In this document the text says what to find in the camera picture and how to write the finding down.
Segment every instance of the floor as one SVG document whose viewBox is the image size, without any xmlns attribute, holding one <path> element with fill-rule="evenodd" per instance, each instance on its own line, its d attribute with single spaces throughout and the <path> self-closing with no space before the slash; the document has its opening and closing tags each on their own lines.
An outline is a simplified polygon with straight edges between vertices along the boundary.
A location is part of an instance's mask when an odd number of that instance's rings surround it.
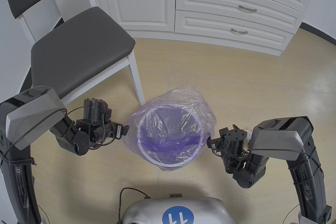
<svg viewBox="0 0 336 224">
<path fill-rule="evenodd" d="M 146 101 L 181 85 L 192 84 L 209 103 L 218 129 L 236 124 L 252 129 L 275 117 L 309 116 L 325 173 L 327 204 L 336 207 L 336 46 L 302 29 L 280 57 L 241 49 L 182 41 L 136 39 L 135 57 Z M 127 68 L 68 105 L 100 98 L 112 119 L 124 123 L 139 108 Z M 82 118 L 79 109 L 72 119 Z M 78 157 L 61 149 L 51 134 L 32 144 L 37 166 L 35 191 L 52 224 L 117 222 L 119 193 L 135 187 L 151 197 L 216 197 L 240 224 L 282 223 L 298 204 L 283 160 L 270 159 L 266 175 L 242 189 L 207 148 L 186 167 L 163 172 L 129 151 L 122 141 Z M 125 191 L 125 211 L 143 196 Z M 297 222 L 298 208 L 285 223 Z M 336 219 L 333 214 L 330 223 Z"/>
</svg>

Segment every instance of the chair seat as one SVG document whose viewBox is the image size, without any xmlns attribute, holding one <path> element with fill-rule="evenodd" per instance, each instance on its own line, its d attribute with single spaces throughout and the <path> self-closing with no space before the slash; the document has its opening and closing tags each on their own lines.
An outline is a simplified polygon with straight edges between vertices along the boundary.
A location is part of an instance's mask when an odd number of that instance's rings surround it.
<svg viewBox="0 0 336 224">
<path fill-rule="evenodd" d="M 129 55 L 133 38 L 99 7 L 74 16 L 31 49 L 33 86 L 52 87 L 60 98 Z"/>
</svg>

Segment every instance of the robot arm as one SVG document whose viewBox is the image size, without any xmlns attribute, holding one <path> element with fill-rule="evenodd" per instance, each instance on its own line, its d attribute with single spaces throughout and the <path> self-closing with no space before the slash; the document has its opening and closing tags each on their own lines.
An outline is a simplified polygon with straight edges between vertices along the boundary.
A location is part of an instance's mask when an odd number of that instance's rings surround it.
<svg viewBox="0 0 336 224">
<path fill-rule="evenodd" d="M 89 149 L 110 144 L 103 144 L 108 137 L 121 139 L 127 134 L 129 127 L 112 122 L 110 117 L 106 102 L 86 99 L 84 118 L 75 123 L 56 92 L 44 86 L 0 104 L 0 167 L 18 223 L 41 223 L 32 179 L 31 164 L 36 164 L 30 156 L 31 143 L 50 129 L 62 148 L 84 155 Z"/>
<path fill-rule="evenodd" d="M 308 117 L 277 118 L 254 127 L 244 150 L 247 132 L 233 126 L 221 129 L 220 138 L 208 139 L 208 147 L 221 152 L 225 170 L 242 188 L 252 187 L 266 172 L 269 158 L 287 161 L 300 202 L 300 224 L 326 223 L 331 207 L 326 205 L 323 171 L 312 138 Z"/>
</svg>

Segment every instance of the white drawer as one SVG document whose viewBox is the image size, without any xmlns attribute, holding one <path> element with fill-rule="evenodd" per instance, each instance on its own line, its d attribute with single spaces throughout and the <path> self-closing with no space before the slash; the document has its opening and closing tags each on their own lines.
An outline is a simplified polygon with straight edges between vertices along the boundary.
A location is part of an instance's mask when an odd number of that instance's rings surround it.
<svg viewBox="0 0 336 224">
<path fill-rule="evenodd" d="M 256 22 L 182 10 L 175 13 L 175 32 L 237 40 L 279 50 L 284 50 L 293 37 L 289 32 Z"/>
<path fill-rule="evenodd" d="M 176 9 L 240 18 L 290 33 L 296 33 L 304 17 L 303 13 L 272 0 L 176 0 Z"/>
</svg>

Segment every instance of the chair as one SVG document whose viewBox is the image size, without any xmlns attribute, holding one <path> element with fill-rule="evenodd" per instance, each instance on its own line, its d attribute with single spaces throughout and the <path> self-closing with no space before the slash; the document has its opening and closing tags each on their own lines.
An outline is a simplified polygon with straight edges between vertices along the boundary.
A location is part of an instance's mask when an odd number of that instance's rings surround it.
<svg viewBox="0 0 336 224">
<path fill-rule="evenodd" d="M 40 0 L 8 0 L 11 12 L 27 35 L 31 49 L 33 86 L 53 87 L 64 105 L 129 66 L 140 105 L 144 105 L 135 41 L 109 15 L 90 0 L 91 8 L 53 29 L 39 41 L 27 25 L 23 12 Z"/>
</svg>

